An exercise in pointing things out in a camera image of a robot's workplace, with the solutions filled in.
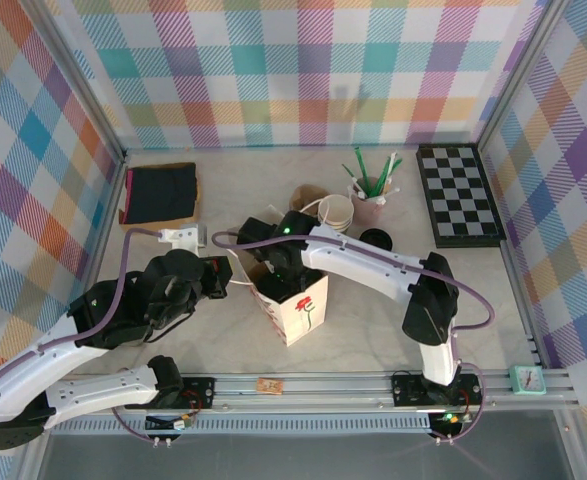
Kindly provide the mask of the green drinking straw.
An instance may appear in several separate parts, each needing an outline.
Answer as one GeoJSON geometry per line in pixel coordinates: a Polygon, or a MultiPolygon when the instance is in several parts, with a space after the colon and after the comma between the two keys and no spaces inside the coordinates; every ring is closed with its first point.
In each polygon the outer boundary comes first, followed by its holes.
{"type": "Polygon", "coordinates": [[[370,191],[371,191],[371,187],[370,187],[370,183],[369,183],[369,178],[368,178],[368,173],[367,173],[367,169],[366,169],[366,164],[364,161],[364,157],[362,155],[361,149],[360,147],[355,147],[354,148],[354,152],[356,154],[356,158],[358,161],[358,165],[360,168],[360,172],[361,172],[361,177],[362,177],[362,190],[364,192],[364,194],[366,196],[369,195],[370,191]]]}
{"type": "Polygon", "coordinates": [[[371,194],[370,194],[371,197],[378,197],[382,194],[384,185],[386,184],[388,170],[392,166],[393,162],[394,162],[394,160],[392,159],[391,156],[389,156],[384,164],[384,167],[380,173],[380,176],[379,176],[374,188],[371,190],[371,194]]]}

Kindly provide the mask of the pink straw holder cup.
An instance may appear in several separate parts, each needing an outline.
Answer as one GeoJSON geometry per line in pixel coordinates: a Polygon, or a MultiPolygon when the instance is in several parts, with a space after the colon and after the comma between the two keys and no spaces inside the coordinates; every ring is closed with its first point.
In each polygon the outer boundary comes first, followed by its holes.
{"type": "Polygon", "coordinates": [[[382,213],[384,205],[376,205],[372,198],[360,200],[355,195],[349,193],[354,213],[353,220],[358,225],[372,225],[376,223],[382,213]]]}

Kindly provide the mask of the white flower print paper bag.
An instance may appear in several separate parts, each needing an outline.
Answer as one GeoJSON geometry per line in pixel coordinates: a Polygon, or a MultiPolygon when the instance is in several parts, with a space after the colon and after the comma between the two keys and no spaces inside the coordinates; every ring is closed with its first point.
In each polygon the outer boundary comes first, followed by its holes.
{"type": "MultiPolygon", "coordinates": [[[[319,221],[318,204],[321,200],[313,201],[298,212],[306,213],[319,221]]],[[[287,213],[270,206],[254,218],[279,224],[287,213]]],[[[234,257],[235,264],[239,267],[241,282],[249,287],[260,308],[286,345],[292,345],[324,322],[329,285],[326,273],[321,271],[323,278],[302,293],[288,300],[272,300],[262,295],[256,287],[257,280],[267,272],[266,266],[246,253],[246,250],[230,249],[228,253],[234,257]]]]}

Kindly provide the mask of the stack of green paper cups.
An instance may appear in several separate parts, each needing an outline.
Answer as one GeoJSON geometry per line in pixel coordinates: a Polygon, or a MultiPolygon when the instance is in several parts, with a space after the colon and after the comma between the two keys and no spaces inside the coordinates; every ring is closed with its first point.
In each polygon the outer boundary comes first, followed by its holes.
{"type": "Polygon", "coordinates": [[[344,233],[351,226],[354,215],[354,206],[351,199],[331,194],[324,197],[318,204],[318,219],[339,233],[344,233]]]}

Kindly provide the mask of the mint green small clock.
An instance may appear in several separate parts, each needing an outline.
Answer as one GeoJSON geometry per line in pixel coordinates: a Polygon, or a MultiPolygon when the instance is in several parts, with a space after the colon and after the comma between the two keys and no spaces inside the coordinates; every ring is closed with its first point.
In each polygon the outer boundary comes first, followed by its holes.
{"type": "Polygon", "coordinates": [[[514,365],[509,369],[509,379],[515,395],[545,395],[547,392],[540,366],[514,365]]]}

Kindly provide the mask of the small black connector board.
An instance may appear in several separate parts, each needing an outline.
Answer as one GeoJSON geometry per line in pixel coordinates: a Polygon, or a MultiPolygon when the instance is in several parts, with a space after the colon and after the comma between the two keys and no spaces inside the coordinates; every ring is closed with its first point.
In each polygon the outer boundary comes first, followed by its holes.
{"type": "Polygon", "coordinates": [[[194,418],[195,416],[190,414],[184,414],[173,418],[146,416],[145,429],[183,431],[193,425],[194,418]]]}
{"type": "Polygon", "coordinates": [[[471,423],[474,420],[474,416],[472,413],[464,412],[437,412],[430,413],[429,419],[432,424],[462,425],[471,423]]]}

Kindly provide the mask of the aluminium frame post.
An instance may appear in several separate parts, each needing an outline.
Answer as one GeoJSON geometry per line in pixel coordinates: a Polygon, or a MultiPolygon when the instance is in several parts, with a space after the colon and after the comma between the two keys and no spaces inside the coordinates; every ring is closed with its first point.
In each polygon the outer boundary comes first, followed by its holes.
{"type": "Polygon", "coordinates": [[[93,93],[88,79],[82,72],[75,56],[59,31],[55,20],[49,12],[44,0],[21,0],[36,29],[49,48],[58,68],[68,81],[70,88],[79,97],[87,116],[94,123],[99,134],[104,138],[109,151],[119,160],[126,161],[126,150],[122,147],[114,129],[93,93]]]}
{"type": "Polygon", "coordinates": [[[495,101],[483,129],[477,137],[477,146],[484,150],[490,140],[499,132],[509,114],[514,100],[533,72],[544,48],[550,40],[558,22],[563,18],[565,11],[572,0],[540,0],[541,5],[536,8],[539,15],[536,21],[529,21],[522,28],[526,34],[525,41],[518,40],[511,51],[505,65],[508,77],[500,84],[501,90],[495,101]]]}

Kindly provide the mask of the wide aluminium mounting rail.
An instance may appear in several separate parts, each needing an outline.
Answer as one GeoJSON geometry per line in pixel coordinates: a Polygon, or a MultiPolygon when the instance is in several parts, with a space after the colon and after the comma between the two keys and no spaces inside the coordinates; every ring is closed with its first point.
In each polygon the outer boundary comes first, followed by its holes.
{"type": "Polygon", "coordinates": [[[577,407],[578,400],[568,374],[563,370],[543,370],[545,395],[515,395],[509,372],[489,370],[478,376],[483,400],[469,411],[446,407],[395,407],[391,376],[395,372],[288,373],[288,374],[172,374],[154,378],[148,368],[126,369],[111,375],[76,375],[55,382],[45,391],[50,406],[63,420],[124,407],[146,404],[159,394],[177,393],[182,377],[214,377],[215,413],[355,413],[376,409],[407,412],[475,413],[479,409],[554,410],[577,407]],[[281,379],[282,395],[256,392],[259,377],[281,379]]]}

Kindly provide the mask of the pale green wrapped straw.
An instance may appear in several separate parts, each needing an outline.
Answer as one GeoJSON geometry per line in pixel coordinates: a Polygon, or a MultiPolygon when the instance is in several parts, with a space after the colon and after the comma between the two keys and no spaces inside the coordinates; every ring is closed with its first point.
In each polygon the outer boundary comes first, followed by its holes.
{"type": "Polygon", "coordinates": [[[384,185],[382,194],[386,193],[389,189],[390,184],[392,183],[392,174],[394,171],[401,165],[403,159],[398,156],[397,152],[393,152],[391,155],[392,159],[394,160],[392,166],[388,170],[388,175],[386,179],[386,184],[384,185]]]}

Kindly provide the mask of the stack of black cup lids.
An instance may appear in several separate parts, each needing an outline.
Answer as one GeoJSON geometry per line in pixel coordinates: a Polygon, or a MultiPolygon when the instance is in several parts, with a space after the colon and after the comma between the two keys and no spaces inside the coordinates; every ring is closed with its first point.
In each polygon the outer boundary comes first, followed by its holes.
{"type": "Polygon", "coordinates": [[[361,233],[359,240],[386,251],[391,251],[393,249],[393,240],[391,236],[382,229],[367,229],[361,233]]]}

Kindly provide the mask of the short dark green straw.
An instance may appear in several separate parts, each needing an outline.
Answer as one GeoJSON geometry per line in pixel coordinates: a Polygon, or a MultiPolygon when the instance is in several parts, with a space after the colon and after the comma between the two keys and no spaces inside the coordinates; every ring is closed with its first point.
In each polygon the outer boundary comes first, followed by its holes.
{"type": "Polygon", "coordinates": [[[354,188],[358,191],[363,191],[357,181],[357,179],[355,178],[355,175],[353,174],[353,172],[349,169],[349,167],[347,167],[345,164],[342,164],[342,167],[344,168],[344,170],[346,171],[346,173],[348,174],[354,188]]]}

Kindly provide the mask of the black and grey chessboard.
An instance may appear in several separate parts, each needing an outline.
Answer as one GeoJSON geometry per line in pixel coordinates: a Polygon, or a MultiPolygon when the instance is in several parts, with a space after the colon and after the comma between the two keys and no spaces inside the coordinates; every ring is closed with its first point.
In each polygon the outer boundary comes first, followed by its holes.
{"type": "Polygon", "coordinates": [[[438,248],[493,248],[506,239],[477,146],[421,144],[416,160],[438,248]]]}

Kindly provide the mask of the stack of cardboard cup carriers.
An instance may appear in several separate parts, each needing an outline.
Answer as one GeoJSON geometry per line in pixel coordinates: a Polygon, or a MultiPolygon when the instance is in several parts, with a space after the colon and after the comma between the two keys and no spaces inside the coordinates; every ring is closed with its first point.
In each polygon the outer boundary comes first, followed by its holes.
{"type": "Polygon", "coordinates": [[[329,192],[319,186],[312,184],[303,184],[295,188],[289,198],[289,209],[300,211],[310,203],[321,200],[329,192]]]}

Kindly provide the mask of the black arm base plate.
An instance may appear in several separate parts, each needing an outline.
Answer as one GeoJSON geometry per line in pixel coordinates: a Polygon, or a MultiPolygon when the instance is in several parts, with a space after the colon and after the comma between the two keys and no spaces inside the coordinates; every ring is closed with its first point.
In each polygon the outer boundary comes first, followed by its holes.
{"type": "Polygon", "coordinates": [[[212,408],[215,395],[214,377],[182,377],[177,393],[159,394],[146,404],[127,404],[128,410],[207,410],[212,408]]]}
{"type": "Polygon", "coordinates": [[[442,386],[422,374],[397,371],[391,376],[391,393],[395,407],[479,406],[483,399],[479,378],[460,372],[450,385],[442,386]]]}

